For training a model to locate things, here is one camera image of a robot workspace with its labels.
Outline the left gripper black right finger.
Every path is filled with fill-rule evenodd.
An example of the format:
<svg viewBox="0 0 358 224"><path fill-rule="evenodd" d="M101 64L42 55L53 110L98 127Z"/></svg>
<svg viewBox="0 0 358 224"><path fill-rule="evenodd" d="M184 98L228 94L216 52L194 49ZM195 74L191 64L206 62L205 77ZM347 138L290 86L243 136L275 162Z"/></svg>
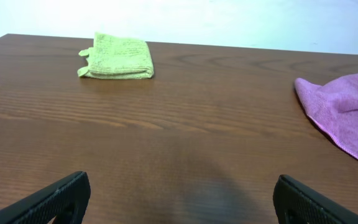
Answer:
<svg viewBox="0 0 358 224"><path fill-rule="evenodd" d="M273 205L279 224L358 224L358 214L289 175L279 176Z"/></svg>

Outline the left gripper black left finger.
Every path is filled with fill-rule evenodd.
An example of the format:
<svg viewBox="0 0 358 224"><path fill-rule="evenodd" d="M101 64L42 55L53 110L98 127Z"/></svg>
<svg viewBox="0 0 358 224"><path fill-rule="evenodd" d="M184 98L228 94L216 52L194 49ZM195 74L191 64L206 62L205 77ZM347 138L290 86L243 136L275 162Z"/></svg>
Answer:
<svg viewBox="0 0 358 224"><path fill-rule="evenodd" d="M90 196L87 173L77 171L0 210L0 224L81 224Z"/></svg>

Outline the purple microfiber cloth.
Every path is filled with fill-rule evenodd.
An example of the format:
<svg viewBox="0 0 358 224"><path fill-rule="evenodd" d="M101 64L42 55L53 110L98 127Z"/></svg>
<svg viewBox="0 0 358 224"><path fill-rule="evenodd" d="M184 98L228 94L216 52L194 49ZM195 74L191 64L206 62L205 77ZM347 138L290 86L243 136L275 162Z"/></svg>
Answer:
<svg viewBox="0 0 358 224"><path fill-rule="evenodd" d="M297 78L294 86L307 117L358 160L358 73L325 85Z"/></svg>

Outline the folded green cloth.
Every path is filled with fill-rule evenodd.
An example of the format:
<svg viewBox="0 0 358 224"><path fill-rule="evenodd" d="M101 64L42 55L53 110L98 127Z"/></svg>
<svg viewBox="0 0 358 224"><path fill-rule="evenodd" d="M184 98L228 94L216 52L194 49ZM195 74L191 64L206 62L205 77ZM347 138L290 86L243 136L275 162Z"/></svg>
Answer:
<svg viewBox="0 0 358 224"><path fill-rule="evenodd" d="M143 40L97 32L93 46L81 50L78 55L88 63L78 69L80 78L140 80L154 75L149 46Z"/></svg>

